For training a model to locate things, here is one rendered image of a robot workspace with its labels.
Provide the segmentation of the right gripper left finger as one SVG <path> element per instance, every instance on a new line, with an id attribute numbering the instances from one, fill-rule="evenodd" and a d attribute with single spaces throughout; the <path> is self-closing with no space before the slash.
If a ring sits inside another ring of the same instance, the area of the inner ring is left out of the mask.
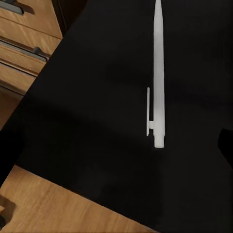
<path id="1" fill-rule="evenodd" d="M 21 129 L 0 134 L 0 186 L 24 149 L 25 140 Z"/>

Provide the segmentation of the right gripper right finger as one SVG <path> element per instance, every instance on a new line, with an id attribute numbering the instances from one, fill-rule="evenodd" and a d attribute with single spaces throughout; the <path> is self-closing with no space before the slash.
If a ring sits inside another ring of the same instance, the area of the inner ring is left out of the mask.
<path id="1" fill-rule="evenodd" d="M 233 168 L 233 131 L 222 129 L 217 145 Z"/>

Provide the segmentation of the pen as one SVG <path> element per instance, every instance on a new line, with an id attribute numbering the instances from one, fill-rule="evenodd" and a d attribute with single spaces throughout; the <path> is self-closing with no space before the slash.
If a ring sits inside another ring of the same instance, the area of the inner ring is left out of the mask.
<path id="1" fill-rule="evenodd" d="M 164 147 L 165 137 L 165 86 L 164 86 L 164 34 L 161 0 L 156 0 L 154 14 L 153 59 L 153 121 L 149 121 L 150 87 L 147 89 L 147 135 L 153 129 L 154 146 Z"/>

